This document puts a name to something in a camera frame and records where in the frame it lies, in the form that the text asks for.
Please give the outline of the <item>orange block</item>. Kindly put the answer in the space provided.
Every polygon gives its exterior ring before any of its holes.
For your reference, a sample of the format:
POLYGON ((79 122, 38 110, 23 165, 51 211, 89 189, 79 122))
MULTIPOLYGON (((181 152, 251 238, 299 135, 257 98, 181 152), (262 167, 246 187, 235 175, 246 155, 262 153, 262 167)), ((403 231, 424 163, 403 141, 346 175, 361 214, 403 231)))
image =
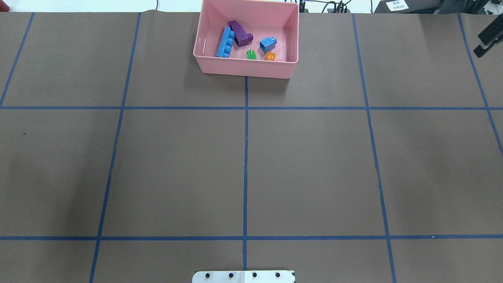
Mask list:
POLYGON ((275 61, 275 53, 273 52, 267 52, 265 54, 265 58, 264 58, 266 61, 275 61))

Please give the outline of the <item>small blue block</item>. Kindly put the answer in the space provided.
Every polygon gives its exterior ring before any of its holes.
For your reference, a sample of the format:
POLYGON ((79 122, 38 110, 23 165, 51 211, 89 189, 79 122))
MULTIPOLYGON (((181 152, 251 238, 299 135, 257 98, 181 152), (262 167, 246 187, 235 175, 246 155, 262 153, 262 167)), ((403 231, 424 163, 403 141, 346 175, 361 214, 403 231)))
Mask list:
POLYGON ((266 37, 259 42, 259 48, 263 53, 270 52, 275 48, 275 45, 278 43, 277 38, 275 37, 266 37))

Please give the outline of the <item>green block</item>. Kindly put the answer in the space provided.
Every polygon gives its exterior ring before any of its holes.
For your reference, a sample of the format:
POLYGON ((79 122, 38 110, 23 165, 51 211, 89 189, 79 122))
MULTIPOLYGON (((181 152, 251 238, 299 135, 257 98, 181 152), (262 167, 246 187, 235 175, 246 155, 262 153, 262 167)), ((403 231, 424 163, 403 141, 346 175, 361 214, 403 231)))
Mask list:
POLYGON ((257 54, 255 50, 247 50, 246 51, 246 59, 247 60, 257 60, 257 54))

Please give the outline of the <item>purple block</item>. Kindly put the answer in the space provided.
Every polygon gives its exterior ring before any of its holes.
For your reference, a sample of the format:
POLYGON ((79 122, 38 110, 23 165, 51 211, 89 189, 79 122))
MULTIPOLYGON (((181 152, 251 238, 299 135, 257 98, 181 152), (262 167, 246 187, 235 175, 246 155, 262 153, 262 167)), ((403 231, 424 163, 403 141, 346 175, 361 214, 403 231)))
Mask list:
POLYGON ((247 33, 245 28, 238 21, 230 21, 229 25, 234 32, 235 42, 238 47, 244 47, 253 42, 253 34, 247 33))

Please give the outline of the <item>long blue block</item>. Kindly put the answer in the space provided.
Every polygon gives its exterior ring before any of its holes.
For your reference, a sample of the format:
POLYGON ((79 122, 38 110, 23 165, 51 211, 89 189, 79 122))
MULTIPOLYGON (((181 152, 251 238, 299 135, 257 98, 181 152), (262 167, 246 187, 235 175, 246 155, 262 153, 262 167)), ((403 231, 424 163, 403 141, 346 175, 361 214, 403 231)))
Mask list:
POLYGON ((229 58, 234 44, 235 33, 231 27, 225 27, 218 45, 216 57, 229 58))

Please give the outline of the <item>black labelled box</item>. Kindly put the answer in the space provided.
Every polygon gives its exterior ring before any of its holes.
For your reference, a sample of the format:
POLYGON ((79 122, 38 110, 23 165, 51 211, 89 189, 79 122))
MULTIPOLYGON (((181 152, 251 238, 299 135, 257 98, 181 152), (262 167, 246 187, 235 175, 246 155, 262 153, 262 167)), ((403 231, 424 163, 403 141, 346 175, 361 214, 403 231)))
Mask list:
POLYGON ((442 0, 382 0, 374 14, 433 14, 442 0))

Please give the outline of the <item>pink plastic box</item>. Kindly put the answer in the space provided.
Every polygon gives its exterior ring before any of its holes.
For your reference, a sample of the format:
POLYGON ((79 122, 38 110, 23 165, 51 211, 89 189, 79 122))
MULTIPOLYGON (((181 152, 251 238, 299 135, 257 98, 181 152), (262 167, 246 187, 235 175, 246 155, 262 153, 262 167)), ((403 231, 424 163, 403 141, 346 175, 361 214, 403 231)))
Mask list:
POLYGON ((289 79, 299 60, 299 5, 204 0, 193 55, 206 74, 289 79))

